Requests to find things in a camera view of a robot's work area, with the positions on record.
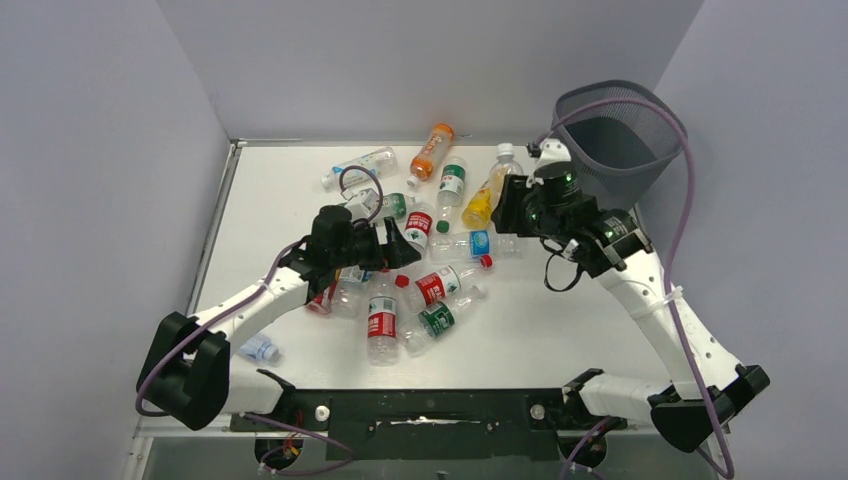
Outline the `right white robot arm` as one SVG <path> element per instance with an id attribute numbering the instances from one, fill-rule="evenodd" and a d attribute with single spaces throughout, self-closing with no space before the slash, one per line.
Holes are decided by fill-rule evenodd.
<path id="1" fill-rule="evenodd" d="M 652 383 L 589 369 L 564 387 L 562 411 L 572 425 L 598 417 L 650 423 L 692 453 L 769 386 L 761 366 L 743 364 L 708 331 L 681 288 L 664 286 L 659 256 L 633 217 L 600 208 L 568 163 L 506 176 L 492 221 L 499 233 L 556 243 L 553 254 L 619 302 L 670 377 Z"/>

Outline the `light blue water bottle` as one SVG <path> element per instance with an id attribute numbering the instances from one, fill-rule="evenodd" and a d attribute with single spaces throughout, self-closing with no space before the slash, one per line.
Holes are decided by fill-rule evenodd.
<path id="1" fill-rule="evenodd" d="M 252 336 L 241 345 L 238 354 L 257 365 L 276 365 L 282 358 L 277 345 L 261 333 Z"/>

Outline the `clear bottle grey label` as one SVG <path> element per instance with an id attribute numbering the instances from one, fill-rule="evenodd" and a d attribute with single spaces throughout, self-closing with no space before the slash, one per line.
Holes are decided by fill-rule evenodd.
<path id="1" fill-rule="evenodd" d="M 370 271 L 358 266 L 341 269 L 331 300 L 332 313 L 342 318 L 355 318 L 366 297 L 371 276 Z"/>

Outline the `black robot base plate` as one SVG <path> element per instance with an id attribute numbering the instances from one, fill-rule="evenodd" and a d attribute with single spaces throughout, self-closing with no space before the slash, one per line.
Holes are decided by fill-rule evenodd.
<path id="1" fill-rule="evenodd" d="M 257 420 L 235 415 L 239 433 L 282 424 L 324 433 L 357 460 L 555 461 L 599 422 L 561 389 L 318 389 L 297 387 Z"/>

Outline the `red label water bottle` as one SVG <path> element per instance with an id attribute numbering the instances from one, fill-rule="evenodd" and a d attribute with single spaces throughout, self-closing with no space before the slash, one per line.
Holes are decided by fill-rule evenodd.
<path id="1" fill-rule="evenodd" d="M 407 215 L 403 228 L 405 240 L 422 256 L 425 256 L 430 234 L 434 225 L 435 208 L 424 201 L 415 203 Z"/>

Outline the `clear bottle white cap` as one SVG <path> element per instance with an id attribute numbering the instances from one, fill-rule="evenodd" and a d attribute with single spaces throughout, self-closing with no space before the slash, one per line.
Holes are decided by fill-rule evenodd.
<path id="1" fill-rule="evenodd" d="M 523 175 L 522 166 L 515 160 L 515 148 L 512 143 L 497 145 L 497 161 L 489 172 L 489 187 L 491 205 L 496 207 L 508 175 Z"/>

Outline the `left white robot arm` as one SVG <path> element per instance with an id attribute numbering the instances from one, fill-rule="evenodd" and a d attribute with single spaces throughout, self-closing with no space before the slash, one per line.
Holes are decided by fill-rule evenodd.
<path id="1" fill-rule="evenodd" d="M 160 321 L 137 382 L 136 411 L 200 430 L 222 414 L 277 410 L 291 384 L 266 370 L 233 373 L 238 350 L 323 293 L 340 270 L 394 270 L 421 258 L 394 220 L 376 226 L 341 206 L 322 207 L 310 233 L 285 247 L 259 280 L 204 311 Z"/>

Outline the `red label bottle front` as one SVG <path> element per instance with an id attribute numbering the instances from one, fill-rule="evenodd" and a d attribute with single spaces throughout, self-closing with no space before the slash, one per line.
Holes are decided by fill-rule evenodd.
<path id="1" fill-rule="evenodd" d="M 398 301 L 396 287 L 388 270 L 371 279 L 367 310 L 367 356 L 372 365 L 390 366 L 399 358 L 396 333 Z"/>

